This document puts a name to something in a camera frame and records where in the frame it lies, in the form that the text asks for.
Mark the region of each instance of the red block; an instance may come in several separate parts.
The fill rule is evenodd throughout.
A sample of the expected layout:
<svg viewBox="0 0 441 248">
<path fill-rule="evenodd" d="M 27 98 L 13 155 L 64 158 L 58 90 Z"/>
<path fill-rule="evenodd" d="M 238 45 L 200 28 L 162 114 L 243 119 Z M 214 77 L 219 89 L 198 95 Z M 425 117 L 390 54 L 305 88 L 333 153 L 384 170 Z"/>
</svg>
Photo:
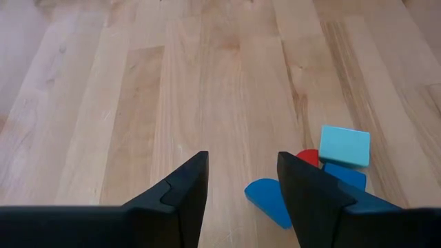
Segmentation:
<svg viewBox="0 0 441 248">
<path fill-rule="evenodd" d="M 305 162 L 318 168 L 318 150 L 317 149 L 305 149 L 297 154 L 297 157 Z"/>
</svg>

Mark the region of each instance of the blue semicircle block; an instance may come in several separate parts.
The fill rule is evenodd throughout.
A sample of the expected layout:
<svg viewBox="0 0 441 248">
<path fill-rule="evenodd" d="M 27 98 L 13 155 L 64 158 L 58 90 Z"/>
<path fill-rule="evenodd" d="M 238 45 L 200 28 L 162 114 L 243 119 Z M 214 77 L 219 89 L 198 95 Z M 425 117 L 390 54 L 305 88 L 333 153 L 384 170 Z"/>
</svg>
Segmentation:
<svg viewBox="0 0 441 248">
<path fill-rule="evenodd" d="M 283 202 L 280 183 L 270 178 L 255 180 L 245 188 L 245 195 L 283 229 L 289 229 L 291 219 Z"/>
</svg>

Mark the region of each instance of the blue block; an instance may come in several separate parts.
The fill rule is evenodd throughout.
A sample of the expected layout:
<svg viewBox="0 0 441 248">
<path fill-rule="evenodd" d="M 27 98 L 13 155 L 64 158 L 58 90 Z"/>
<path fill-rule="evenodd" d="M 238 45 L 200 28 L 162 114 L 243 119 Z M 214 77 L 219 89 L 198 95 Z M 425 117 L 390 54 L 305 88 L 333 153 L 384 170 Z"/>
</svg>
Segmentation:
<svg viewBox="0 0 441 248">
<path fill-rule="evenodd" d="M 277 180 L 262 178 L 245 188 L 245 195 L 260 210 L 266 213 L 283 229 L 291 227 L 291 219 L 283 202 L 280 183 Z"/>
<path fill-rule="evenodd" d="M 324 125 L 318 155 L 324 163 L 367 167 L 370 142 L 368 132 Z"/>
<path fill-rule="evenodd" d="M 338 165 L 333 165 L 331 163 L 326 163 L 324 170 L 328 174 L 335 176 L 336 178 L 358 188 L 359 190 L 364 191 L 366 189 L 366 175 L 361 172 Z"/>
</svg>

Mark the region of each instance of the dark blue block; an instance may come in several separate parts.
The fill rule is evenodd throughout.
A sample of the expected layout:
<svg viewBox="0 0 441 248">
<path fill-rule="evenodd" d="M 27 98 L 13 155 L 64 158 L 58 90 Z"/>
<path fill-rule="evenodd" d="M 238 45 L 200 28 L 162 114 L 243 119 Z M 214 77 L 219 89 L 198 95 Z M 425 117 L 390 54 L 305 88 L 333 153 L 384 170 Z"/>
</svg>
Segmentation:
<svg viewBox="0 0 441 248">
<path fill-rule="evenodd" d="M 331 163 L 325 164 L 324 171 L 362 191 L 366 189 L 366 175 L 361 172 Z"/>
<path fill-rule="evenodd" d="M 269 178 L 255 180 L 245 188 L 245 195 L 283 229 L 291 227 L 291 219 L 277 180 Z"/>
</svg>

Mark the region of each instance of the wood grain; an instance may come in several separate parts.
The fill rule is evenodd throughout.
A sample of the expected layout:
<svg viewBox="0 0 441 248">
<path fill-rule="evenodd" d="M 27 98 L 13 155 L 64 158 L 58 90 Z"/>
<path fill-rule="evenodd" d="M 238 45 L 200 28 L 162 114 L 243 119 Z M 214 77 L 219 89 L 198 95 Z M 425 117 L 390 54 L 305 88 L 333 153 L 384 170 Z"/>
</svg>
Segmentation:
<svg viewBox="0 0 441 248">
<path fill-rule="evenodd" d="M 0 203 L 120 205 L 208 150 L 199 247 L 298 247 L 243 190 L 336 125 L 371 133 L 368 192 L 439 207 L 441 66 L 414 20 L 399 0 L 0 1 Z"/>
</svg>

